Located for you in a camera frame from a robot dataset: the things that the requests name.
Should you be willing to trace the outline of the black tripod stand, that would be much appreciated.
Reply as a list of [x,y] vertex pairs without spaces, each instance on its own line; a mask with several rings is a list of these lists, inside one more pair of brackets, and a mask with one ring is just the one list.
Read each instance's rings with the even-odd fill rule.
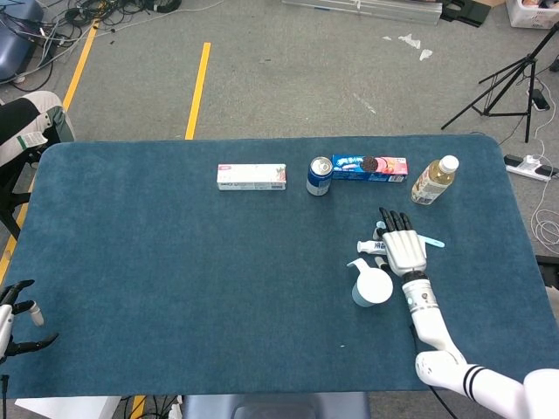
[[[542,41],[527,56],[516,60],[512,64],[507,65],[501,68],[499,71],[494,72],[484,79],[480,80],[479,85],[485,83],[486,81],[490,81],[491,84],[477,98],[475,98],[457,114],[451,117],[446,123],[444,123],[441,127],[441,130],[445,130],[446,128],[448,128],[455,120],[457,120],[464,113],[470,110],[473,110],[479,116],[487,118],[518,116],[525,121],[524,142],[529,143],[537,57],[538,54],[547,45],[547,43],[557,33],[559,33],[559,22],[553,24]],[[528,104],[526,106],[526,110],[519,112],[494,112],[493,109],[495,108],[497,103],[505,96],[505,94],[513,86],[513,84],[519,81],[525,75],[526,70],[529,70]]]

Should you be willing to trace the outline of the black chair frame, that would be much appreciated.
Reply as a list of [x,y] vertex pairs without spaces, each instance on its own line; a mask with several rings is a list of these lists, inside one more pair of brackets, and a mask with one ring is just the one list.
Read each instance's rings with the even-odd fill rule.
[[13,161],[0,167],[0,222],[15,239],[18,239],[21,229],[13,217],[13,212],[17,206],[28,203],[31,194],[14,193],[13,189],[24,166],[38,163],[41,155],[42,153],[37,150],[23,152]]

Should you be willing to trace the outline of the aluminium profile rails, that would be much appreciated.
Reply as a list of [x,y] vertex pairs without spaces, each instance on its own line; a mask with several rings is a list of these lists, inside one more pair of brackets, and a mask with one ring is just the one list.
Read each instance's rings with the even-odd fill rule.
[[443,12],[440,0],[281,0],[284,4],[360,16],[436,25]]

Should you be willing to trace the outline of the white toothpaste carton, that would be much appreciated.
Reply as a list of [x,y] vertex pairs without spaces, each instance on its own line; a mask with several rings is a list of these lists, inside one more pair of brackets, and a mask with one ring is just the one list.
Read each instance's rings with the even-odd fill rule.
[[217,188],[236,190],[285,190],[285,164],[219,164]]

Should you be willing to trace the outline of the black metal plate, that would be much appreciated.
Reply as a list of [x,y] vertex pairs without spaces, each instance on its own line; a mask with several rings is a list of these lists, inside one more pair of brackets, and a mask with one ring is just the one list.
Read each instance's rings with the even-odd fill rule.
[[458,21],[476,28],[486,20],[491,7],[476,0],[442,0],[441,19]]

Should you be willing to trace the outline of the dark blue machine base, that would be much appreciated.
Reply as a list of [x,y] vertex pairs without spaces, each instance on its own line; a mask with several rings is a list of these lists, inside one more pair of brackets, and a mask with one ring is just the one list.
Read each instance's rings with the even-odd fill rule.
[[0,0],[0,82],[24,68],[43,17],[37,0]]

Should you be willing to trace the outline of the blue table mat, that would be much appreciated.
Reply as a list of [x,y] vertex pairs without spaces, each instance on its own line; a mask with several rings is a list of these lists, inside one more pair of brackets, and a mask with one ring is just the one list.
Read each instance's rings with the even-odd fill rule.
[[[307,192],[309,163],[403,157],[403,182],[332,181]],[[411,200],[424,169],[459,168],[432,204]],[[219,164],[285,164],[285,190],[217,188]],[[559,328],[505,170],[484,135],[74,142],[49,148],[8,284],[45,326],[16,317],[11,398],[421,388],[400,289],[370,308],[346,264],[379,208],[406,213],[468,361],[517,380],[559,367]]]

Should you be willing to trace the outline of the light blue toothbrush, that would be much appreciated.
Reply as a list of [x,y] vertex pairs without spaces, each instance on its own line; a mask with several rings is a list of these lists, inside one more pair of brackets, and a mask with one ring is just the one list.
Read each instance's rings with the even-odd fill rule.
[[[384,228],[385,227],[384,221],[377,221],[376,222],[376,227],[377,228]],[[438,248],[444,248],[445,247],[445,244],[443,242],[438,241],[434,238],[426,237],[426,236],[422,236],[422,235],[419,235],[418,237],[425,244],[429,244],[431,246],[438,247]]]

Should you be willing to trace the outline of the yellow tea bottle white cap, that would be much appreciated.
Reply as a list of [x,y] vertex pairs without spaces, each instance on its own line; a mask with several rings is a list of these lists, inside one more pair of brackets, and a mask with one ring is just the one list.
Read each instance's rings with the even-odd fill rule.
[[432,161],[415,181],[411,189],[414,203],[430,205],[453,183],[459,160],[454,155],[445,155]]

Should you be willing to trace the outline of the pale blue cup with handle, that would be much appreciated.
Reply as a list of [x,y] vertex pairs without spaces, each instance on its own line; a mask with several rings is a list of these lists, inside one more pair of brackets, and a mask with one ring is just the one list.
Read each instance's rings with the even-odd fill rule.
[[352,299],[363,308],[372,307],[387,301],[393,293],[393,283],[390,275],[382,268],[371,267],[358,258],[346,264],[355,267],[358,277],[352,288]]

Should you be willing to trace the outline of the white power strip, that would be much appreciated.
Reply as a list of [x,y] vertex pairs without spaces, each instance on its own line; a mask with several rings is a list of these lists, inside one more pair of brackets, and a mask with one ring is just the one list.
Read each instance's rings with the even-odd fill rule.
[[559,179],[559,168],[551,166],[549,160],[544,156],[525,155],[505,155],[503,161],[509,173],[527,177],[529,179],[548,182],[552,179]]

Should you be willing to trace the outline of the blue white soda can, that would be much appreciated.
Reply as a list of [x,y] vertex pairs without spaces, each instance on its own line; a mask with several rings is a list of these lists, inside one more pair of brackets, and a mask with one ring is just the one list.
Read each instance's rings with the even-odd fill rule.
[[309,163],[307,192],[313,196],[327,194],[333,176],[333,164],[325,156],[317,156]]

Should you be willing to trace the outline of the white plastic basket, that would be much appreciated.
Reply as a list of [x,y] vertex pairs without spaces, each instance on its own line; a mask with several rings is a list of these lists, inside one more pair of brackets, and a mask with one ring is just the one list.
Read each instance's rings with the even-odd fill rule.
[[526,6],[522,0],[506,0],[510,24],[514,28],[548,30],[559,22],[559,6]]

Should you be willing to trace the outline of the blue cookie box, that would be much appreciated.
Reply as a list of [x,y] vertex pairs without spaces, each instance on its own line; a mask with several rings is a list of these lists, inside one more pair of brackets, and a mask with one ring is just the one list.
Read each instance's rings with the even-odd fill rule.
[[333,178],[345,181],[403,182],[408,162],[403,157],[332,155]]

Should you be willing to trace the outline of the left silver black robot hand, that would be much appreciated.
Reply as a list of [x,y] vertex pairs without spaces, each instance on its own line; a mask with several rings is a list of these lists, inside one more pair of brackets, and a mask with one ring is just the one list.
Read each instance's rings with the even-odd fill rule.
[[0,364],[3,364],[9,357],[37,352],[49,347],[59,337],[59,333],[55,333],[39,341],[16,343],[13,340],[12,329],[17,315],[29,313],[35,326],[41,327],[45,324],[41,309],[35,300],[17,302],[19,293],[34,283],[33,279],[19,281],[14,285],[4,287],[0,292]]

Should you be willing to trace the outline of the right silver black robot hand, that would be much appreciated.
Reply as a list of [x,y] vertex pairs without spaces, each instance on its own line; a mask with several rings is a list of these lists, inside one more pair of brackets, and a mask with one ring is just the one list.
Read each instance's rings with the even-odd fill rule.
[[384,244],[391,270],[400,278],[412,272],[425,273],[427,257],[410,218],[403,212],[379,208],[384,222],[376,234]]

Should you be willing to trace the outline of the person in black white clothes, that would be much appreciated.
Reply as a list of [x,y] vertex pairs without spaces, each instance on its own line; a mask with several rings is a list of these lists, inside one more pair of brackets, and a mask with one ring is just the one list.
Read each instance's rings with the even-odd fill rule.
[[0,168],[73,141],[71,120],[53,92],[27,93],[0,105]]

